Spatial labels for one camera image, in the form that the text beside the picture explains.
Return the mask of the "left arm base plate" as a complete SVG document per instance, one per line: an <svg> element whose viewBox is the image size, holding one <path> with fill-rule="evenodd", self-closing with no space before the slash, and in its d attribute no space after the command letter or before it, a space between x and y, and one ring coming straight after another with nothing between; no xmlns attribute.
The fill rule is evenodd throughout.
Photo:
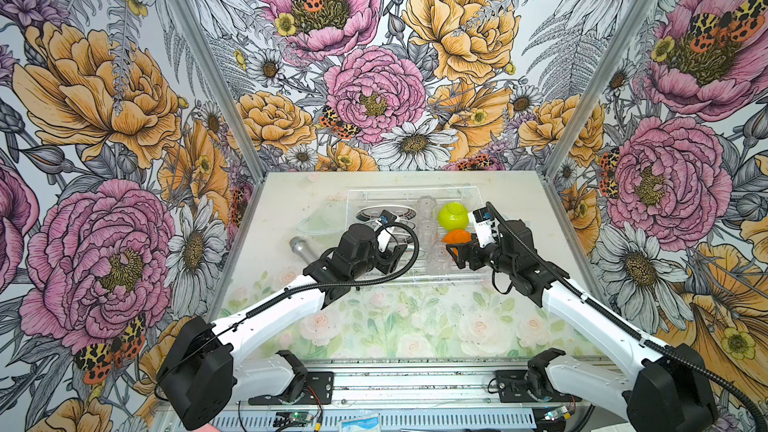
<svg viewBox="0 0 768 432"><path fill-rule="evenodd" d="M285 392L277 396L262 395L249 398L251 406L267 405L330 405L333 398L335 374L329 371L309 371L294 379Z"/></svg>

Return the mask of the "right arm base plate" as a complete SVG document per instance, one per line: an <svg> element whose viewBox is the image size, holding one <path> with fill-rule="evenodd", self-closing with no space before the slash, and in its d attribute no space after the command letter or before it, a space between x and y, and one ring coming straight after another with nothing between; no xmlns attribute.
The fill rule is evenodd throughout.
<svg viewBox="0 0 768 432"><path fill-rule="evenodd" d="M554 391L538 390L528 378L528 372L522 369L496 370L493 378L488 382L486 390L490 394L496 394L501 403L576 403L582 399L571 394L562 394Z"/></svg>

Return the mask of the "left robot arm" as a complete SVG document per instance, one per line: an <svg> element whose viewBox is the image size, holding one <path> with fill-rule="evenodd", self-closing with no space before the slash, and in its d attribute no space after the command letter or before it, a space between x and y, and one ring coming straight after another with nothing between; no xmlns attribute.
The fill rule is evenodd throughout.
<svg viewBox="0 0 768 432"><path fill-rule="evenodd" d="M419 249L415 231L406 224L350 226L337 246L257 304L213 322L196 316L185 323L158 370L156 394L188 431L207 425L231 401L257 396L295 400L306 369L292 353L280 351L253 367L244 366L245 359L351 290L402 277L417 262Z"/></svg>

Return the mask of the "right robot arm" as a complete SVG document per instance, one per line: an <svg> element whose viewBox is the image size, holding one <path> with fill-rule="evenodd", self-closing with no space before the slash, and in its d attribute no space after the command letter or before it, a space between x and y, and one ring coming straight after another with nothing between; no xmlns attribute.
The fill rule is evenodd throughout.
<svg viewBox="0 0 768 432"><path fill-rule="evenodd" d="M522 221L486 220L470 241L449 244L460 269L488 267L508 287L583 335L616 366L611 372L550 348L528 362L529 394L585 399L628 421L636 431L704 431L718 419L701 357L671 347L605 308L555 263L535 250Z"/></svg>

